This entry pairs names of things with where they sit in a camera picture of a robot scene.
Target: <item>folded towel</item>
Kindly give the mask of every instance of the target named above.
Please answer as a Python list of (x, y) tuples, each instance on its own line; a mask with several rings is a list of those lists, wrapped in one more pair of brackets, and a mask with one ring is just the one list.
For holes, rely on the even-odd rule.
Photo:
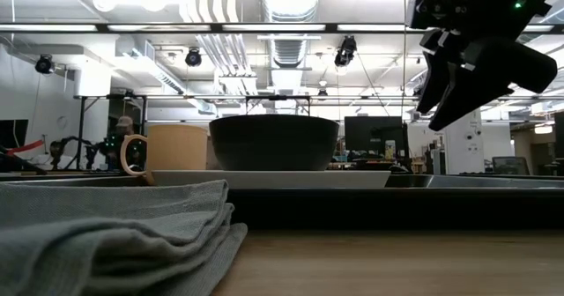
[(226, 194), (0, 184), (0, 295), (209, 294), (247, 232)]

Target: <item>wooden table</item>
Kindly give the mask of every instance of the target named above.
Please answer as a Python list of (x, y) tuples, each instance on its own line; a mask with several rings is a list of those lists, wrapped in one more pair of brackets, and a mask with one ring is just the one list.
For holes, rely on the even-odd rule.
[(249, 233), (216, 296), (563, 295), (564, 233)]

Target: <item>mug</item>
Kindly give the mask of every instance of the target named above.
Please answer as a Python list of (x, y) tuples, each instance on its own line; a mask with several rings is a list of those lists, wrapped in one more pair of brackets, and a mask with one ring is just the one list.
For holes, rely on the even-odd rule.
[[(147, 143), (144, 172), (134, 172), (127, 164), (127, 145), (135, 139)], [(149, 127), (148, 137), (138, 134), (125, 136), (120, 150), (122, 167), (132, 176), (146, 174), (151, 185), (154, 185), (154, 170), (205, 170), (207, 141), (207, 130), (203, 128), (189, 125), (152, 125)]]

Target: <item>white platform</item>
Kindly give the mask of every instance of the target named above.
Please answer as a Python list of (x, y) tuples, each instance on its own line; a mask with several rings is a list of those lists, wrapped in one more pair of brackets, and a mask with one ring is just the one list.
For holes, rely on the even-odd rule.
[(390, 172), (236, 172), (236, 171), (153, 171), (157, 185), (175, 186), (226, 180), (230, 189), (376, 189), (383, 188)]

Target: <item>large bowl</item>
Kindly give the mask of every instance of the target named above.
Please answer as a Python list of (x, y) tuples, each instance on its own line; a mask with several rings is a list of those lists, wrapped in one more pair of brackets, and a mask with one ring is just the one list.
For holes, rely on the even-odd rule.
[(210, 122), (224, 170), (319, 171), (335, 151), (338, 124), (314, 116), (238, 115)]

